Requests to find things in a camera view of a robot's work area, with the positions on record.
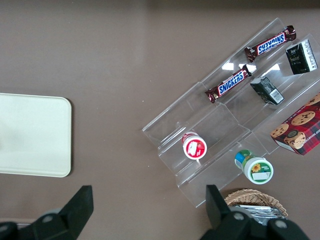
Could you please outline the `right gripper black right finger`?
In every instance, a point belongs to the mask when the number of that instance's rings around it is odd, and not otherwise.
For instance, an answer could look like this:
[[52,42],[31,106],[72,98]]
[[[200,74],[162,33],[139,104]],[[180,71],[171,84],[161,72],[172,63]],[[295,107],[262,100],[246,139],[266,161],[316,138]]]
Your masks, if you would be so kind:
[[242,211],[231,211],[216,185],[206,186],[206,212],[212,226],[202,240],[308,240],[293,221],[271,219],[262,225]]

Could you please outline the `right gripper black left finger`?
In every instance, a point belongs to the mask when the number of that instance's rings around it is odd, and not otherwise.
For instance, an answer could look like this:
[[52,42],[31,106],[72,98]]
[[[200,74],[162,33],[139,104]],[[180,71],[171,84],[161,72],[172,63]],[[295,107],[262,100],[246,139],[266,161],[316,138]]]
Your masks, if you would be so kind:
[[0,224],[2,240],[76,240],[94,211],[93,189],[82,186],[58,212],[42,215],[33,223],[18,228],[12,221]]

